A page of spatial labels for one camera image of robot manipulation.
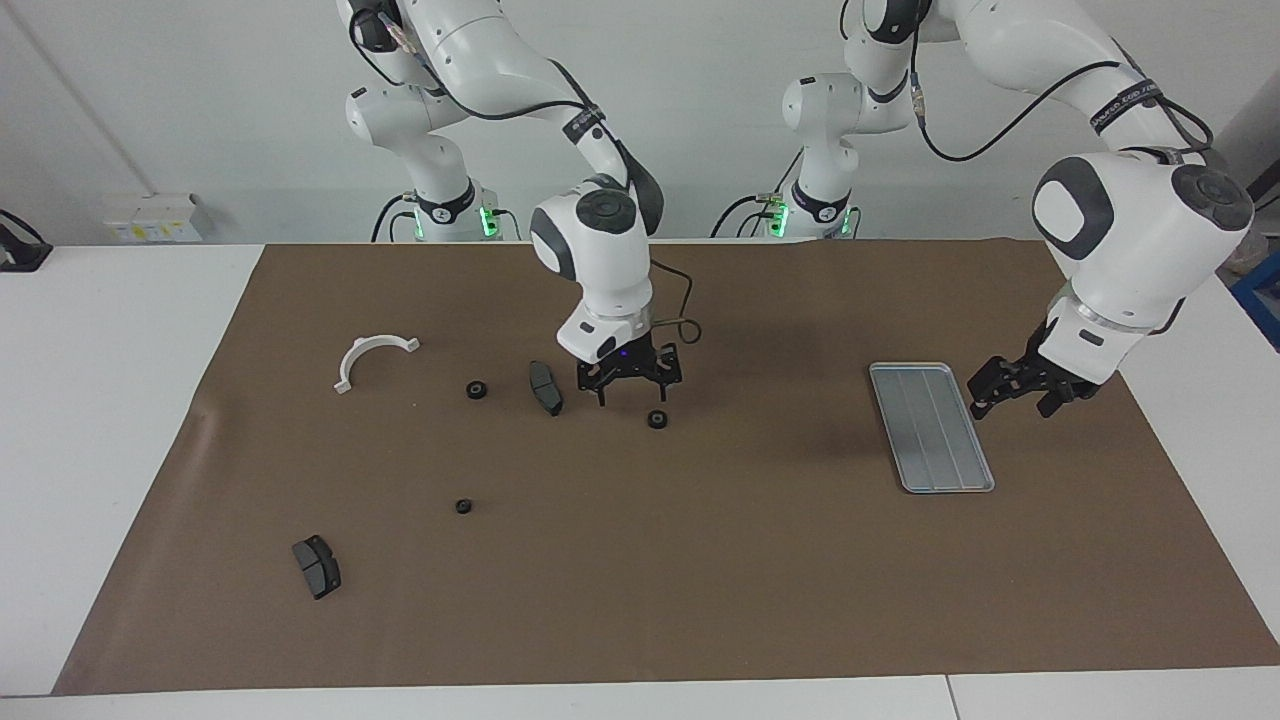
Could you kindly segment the white curved plastic bracket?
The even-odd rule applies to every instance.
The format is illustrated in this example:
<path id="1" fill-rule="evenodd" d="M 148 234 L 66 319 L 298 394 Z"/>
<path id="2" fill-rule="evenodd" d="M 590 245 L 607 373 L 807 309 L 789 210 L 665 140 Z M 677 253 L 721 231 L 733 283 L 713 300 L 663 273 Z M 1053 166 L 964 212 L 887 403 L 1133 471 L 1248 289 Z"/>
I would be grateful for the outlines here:
<path id="1" fill-rule="evenodd" d="M 384 347 L 394 347 L 407 354 L 413 354 L 420 348 L 420 340 L 404 338 L 397 334 L 376 334 L 356 338 L 339 361 L 338 380 L 333 386 L 333 389 L 338 395 L 349 392 L 352 389 L 352 370 L 355 369 L 355 364 L 365 354 Z"/>

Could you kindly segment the white box with yellow label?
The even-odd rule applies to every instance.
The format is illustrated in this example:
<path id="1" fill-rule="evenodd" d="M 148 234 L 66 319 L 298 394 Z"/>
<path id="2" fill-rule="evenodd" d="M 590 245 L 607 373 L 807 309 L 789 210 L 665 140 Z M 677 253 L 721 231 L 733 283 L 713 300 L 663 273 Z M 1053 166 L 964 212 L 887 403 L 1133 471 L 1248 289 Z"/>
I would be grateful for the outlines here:
<path id="1" fill-rule="evenodd" d="M 120 243 L 201 243 L 212 222 L 192 193 L 105 193 L 102 227 Z"/>

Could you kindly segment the brown table mat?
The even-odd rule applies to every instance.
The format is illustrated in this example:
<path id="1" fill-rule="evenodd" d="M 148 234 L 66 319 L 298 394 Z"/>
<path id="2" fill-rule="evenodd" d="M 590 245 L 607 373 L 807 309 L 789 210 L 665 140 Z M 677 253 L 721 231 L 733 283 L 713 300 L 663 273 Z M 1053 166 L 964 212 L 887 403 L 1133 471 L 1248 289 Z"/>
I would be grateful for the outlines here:
<path id="1" fill-rule="evenodd" d="M 649 382 L 579 391 L 576 288 L 525 246 L 266 249 L 56 693 L 1280 664 L 1120 379 L 993 410 L 989 493 L 900 486 L 869 365 L 1019 355 L 1062 284 L 1042 243 L 655 254 L 705 328 L 662 430 Z M 420 348 L 338 395 L 376 334 Z"/>

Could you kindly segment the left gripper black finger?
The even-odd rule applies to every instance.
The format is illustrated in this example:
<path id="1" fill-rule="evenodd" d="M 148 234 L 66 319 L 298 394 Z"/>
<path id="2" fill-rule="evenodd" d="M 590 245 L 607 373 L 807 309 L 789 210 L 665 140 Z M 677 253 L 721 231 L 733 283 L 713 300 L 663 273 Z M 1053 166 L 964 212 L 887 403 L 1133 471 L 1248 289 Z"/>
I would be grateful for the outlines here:
<path id="1" fill-rule="evenodd" d="M 996 405 L 1033 391 L 1033 366 L 1023 359 L 993 356 L 975 372 L 966 387 L 972 396 L 969 413 L 975 421 L 980 421 Z"/>
<path id="2" fill-rule="evenodd" d="M 1043 395 L 1036 404 L 1038 414 L 1048 419 L 1064 405 L 1094 397 L 1100 387 L 1093 383 L 1043 383 Z"/>

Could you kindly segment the small black stand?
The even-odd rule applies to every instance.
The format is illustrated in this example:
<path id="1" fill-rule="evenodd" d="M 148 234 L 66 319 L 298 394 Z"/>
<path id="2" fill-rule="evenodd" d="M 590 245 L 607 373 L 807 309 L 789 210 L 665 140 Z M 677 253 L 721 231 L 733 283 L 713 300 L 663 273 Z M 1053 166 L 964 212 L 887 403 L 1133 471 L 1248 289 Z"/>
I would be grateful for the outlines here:
<path id="1" fill-rule="evenodd" d="M 0 273 L 31 273 L 54 250 L 23 218 L 0 208 Z"/>

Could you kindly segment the short grey brake pad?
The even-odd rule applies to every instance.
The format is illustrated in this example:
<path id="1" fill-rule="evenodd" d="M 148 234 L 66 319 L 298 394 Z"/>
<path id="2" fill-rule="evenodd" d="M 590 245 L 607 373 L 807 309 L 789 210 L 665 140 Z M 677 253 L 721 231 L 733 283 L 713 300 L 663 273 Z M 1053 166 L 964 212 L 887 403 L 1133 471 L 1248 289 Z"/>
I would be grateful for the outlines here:
<path id="1" fill-rule="evenodd" d="M 294 542 L 291 552 L 314 600 L 321 600 L 342 585 L 340 566 L 329 543 L 320 536 Z"/>

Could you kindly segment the long grey brake pad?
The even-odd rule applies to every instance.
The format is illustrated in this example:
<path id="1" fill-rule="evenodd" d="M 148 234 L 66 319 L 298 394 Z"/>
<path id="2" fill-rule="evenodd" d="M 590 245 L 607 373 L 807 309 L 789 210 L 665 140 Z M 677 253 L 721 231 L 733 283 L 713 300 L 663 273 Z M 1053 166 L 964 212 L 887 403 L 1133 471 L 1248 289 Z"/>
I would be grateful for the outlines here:
<path id="1" fill-rule="evenodd" d="M 545 413 L 550 416 L 559 416 L 562 414 L 564 398 L 547 363 L 539 360 L 529 363 L 529 384 L 532 397 Z"/>

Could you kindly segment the silver ribbed metal tray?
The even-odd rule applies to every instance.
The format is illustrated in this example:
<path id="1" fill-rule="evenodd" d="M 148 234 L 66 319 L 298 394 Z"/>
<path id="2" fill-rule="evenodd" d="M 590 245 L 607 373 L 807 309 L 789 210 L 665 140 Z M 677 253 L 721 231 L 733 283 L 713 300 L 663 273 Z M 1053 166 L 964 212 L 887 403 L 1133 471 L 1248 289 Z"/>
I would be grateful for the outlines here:
<path id="1" fill-rule="evenodd" d="M 868 374 L 901 487 L 909 495 L 995 491 L 952 369 L 945 363 L 873 363 Z"/>

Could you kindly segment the black pole stand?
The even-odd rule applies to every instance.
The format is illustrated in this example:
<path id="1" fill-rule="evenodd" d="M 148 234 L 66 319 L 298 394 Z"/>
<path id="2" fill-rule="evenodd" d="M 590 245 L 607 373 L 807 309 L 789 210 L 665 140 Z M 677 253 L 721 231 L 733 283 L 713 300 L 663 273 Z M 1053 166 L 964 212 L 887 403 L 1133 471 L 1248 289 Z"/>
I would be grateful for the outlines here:
<path id="1" fill-rule="evenodd" d="M 1280 249 L 1280 158 L 1260 173 L 1248 192 L 1254 200 L 1254 215 L 1236 260 L 1252 268 Z"/>

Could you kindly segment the blue crate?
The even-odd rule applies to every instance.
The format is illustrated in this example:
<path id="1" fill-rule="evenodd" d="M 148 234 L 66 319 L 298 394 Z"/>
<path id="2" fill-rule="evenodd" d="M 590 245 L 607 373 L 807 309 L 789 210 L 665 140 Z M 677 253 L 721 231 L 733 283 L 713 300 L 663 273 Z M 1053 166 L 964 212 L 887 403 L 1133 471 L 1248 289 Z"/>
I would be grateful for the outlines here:
<path id="1" fill-rule="evenodd" d="M 1229 292 L 1280 354 L 1280 250 L 1235 281 Z"/>

